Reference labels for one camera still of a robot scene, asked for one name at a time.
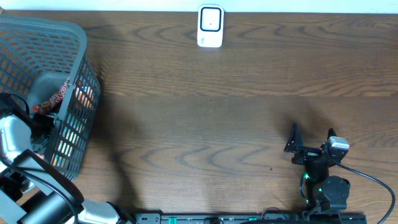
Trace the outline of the orange chocolate bar wrapper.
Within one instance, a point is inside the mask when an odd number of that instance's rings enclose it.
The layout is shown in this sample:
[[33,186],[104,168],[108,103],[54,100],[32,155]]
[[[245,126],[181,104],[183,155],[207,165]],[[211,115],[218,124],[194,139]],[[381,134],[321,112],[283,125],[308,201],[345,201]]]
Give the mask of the orange chocolate bar wrapper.
[[33,112],[35,114],[41,115],[48,114],[52,109],[54,109],[59,103],[63,101],[64,96],[68,90],[69,82],[70,79],[66,79],[60,89],[56,93],[54,93],[49,100],[45,101],[42,104],[34,105],[32,108]]

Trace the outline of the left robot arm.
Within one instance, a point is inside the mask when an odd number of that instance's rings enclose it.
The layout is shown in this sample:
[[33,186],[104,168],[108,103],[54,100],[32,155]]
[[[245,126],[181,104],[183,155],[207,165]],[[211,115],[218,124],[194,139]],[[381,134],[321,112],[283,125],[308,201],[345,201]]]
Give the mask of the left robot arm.
[[109,202],[85,200],[77,187],[30,149],[52,125],[30,117],[1,93],[1,218],[7,223],[135,223]]

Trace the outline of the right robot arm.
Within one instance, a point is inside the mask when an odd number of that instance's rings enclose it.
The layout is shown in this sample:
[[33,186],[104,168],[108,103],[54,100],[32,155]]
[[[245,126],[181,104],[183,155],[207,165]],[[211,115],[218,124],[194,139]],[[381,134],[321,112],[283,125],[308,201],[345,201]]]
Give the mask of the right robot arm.
[[294,155],[293,164],[304,166],[300,180],[300,194],[308,207],[302,212],[304,219],[314,220],[317,215],[327,213],[337,215],[347,208],[350,182],[329,173],[329,168],[340,163],[349,151],[345,138],[338,137],[331,128],[320,147],[308,147],[303,143],[298,124],[294,123],[284,151]]

